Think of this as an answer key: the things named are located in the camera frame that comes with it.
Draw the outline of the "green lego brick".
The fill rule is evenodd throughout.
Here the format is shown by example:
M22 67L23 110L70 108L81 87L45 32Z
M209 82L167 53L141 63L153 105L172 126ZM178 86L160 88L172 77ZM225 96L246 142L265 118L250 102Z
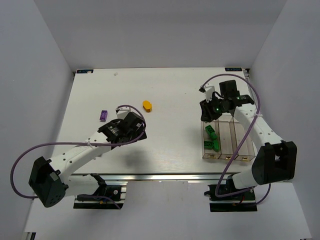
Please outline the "green lego brick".
M218 138L218 136L216 135L216 133L212 132L209 134L210 138L214 141Z
M213 141L205 140L203 142L203 147L204 147L204 149L212 150L213 149Z
M213 129L213 127L210 124L207 125L204 129L207 132L207 134L209 134L209 135L215 133L215 130Z

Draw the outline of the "purple lego brick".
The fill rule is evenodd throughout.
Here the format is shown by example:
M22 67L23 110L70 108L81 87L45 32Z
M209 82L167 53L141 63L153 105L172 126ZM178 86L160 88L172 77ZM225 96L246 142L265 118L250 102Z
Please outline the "purple lego brick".
M108 111L107 110L102 110L100 113L99 121L100 122L106 122L108 117Z

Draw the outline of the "green lego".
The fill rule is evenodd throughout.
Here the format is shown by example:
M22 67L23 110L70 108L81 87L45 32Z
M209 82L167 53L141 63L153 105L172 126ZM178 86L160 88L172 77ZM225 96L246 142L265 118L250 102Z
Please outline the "green lego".
M219 152L220 151L220 145L219 145L219 141L217 139L212 141L212 149L215 152Z

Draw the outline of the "orange oval lego piece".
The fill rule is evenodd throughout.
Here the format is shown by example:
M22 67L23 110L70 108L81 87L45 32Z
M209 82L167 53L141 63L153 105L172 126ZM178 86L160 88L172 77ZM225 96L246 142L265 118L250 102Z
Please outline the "orange oval lego piece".
M148 100L144 100L142 102L142 107L147 113L150 113L152 111L153 105Z

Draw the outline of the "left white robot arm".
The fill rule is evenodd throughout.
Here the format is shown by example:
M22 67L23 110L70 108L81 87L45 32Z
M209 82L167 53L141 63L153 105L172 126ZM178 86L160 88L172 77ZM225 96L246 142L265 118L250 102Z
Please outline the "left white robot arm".
M64 197L80 196L84 200L110 199L113 190L97 173L76 175L74 172L116 147L146 139L145 119L135 112L114 119L101 127L85 142L70 150L33 163L29 185L43 206L50 208Z

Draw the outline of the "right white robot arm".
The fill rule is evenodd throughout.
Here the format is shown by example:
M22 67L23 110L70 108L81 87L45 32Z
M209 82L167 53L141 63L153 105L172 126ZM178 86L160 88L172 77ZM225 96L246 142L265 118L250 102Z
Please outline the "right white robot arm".
M259 114L257 103L247 94L240 94L235 80L219 84L220 95L208 83L200 87L205 99L200 102L201 121L210 123L229 113L245 130L245 137L253 141L257 155L250 169L228 178L232 193L252 187L291 180L295 176L297 146L277 135Z

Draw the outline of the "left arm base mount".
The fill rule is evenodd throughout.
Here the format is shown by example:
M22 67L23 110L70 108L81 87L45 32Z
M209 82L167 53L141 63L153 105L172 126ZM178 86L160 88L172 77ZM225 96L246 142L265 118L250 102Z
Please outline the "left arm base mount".
M126 198L127 184L107 183L99 186L93 194L79 194L73 208L79 210L121 210Z

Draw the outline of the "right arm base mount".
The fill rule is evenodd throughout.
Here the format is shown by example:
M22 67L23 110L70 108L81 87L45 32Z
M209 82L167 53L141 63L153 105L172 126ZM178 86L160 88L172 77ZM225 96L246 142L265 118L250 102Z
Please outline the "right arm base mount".
M216 184L208 185L204 196L209 198L210 212L212 213L236 213L257 212L256 196L253 190L232 196L217 197L215 195Z

